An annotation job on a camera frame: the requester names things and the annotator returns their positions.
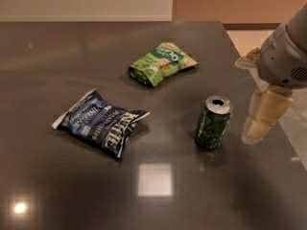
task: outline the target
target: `green chip bag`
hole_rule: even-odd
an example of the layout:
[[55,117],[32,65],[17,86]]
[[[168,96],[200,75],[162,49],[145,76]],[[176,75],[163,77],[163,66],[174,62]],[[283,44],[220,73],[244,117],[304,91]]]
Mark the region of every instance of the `green chip bag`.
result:
[[130,65],[130,75],[145,85],[156,87],[178,71],[198,63],[171,42],[163,42],[156,49]]

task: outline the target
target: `blue chip bag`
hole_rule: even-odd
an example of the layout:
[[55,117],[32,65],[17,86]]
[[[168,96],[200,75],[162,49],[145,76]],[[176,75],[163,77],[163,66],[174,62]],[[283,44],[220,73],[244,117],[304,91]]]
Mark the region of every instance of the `blue chip bag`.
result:
[[145,110],[127,111],[112,106],[93,89],[62,114],[52,127],[67,129],[87,144],[120,158],[136,122],[149,114]]

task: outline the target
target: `beige wall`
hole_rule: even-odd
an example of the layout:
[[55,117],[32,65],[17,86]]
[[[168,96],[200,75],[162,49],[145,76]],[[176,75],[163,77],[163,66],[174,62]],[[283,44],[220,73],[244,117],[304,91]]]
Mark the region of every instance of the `beige wall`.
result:
[[281,23],[307,0],[174,0],[173,20],[223,23]]
[[0,0],[0,21],[156,21],[173,0]]

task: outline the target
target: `soda can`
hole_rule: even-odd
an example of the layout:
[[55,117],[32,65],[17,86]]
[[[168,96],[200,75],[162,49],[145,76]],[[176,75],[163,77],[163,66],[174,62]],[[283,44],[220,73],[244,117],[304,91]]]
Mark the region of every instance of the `soda can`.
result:
[[222,96],[209,97],[201,106],[196,142],[209,150],[217,148],[231,118],[232,103]]

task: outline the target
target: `can lid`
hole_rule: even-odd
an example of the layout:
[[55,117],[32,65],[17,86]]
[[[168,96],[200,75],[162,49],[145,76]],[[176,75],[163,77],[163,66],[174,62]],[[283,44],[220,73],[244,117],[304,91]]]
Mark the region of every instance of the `can lid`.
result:
[[205,105],[216,114],[228,114],[232,110],[232,103],[223,96],[211,96],[205,101]]

